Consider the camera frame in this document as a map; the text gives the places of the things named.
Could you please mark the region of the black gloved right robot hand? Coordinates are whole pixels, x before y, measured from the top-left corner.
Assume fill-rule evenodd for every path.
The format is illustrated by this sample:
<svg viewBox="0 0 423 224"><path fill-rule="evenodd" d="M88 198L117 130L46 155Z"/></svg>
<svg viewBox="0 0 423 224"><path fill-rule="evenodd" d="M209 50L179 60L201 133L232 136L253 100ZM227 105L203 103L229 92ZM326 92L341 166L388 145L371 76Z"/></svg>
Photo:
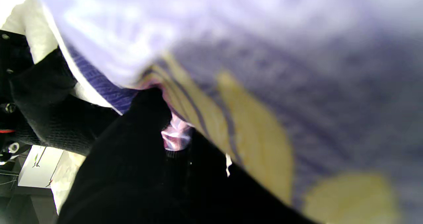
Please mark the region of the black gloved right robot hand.
<svg viewBox="0 0 423 224"><path fill-rule="evenodd" d="M118 117L84 101L59 48L33 63L24 35L1 31L1 150L12 143L87 155Z"/></svg>

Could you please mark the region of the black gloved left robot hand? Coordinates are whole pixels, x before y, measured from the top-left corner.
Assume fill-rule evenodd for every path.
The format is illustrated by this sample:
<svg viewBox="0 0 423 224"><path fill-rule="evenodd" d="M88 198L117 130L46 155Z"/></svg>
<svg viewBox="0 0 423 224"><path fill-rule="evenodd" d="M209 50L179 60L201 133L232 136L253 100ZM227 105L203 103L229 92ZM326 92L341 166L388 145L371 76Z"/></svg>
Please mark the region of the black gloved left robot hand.
<svg viewBox="0 0 423 224"><path fill-rule="evenodd" d="M159 88L140 91L80 166L58 224L311 224L198 131L165 150L171 111Z"/></svg>

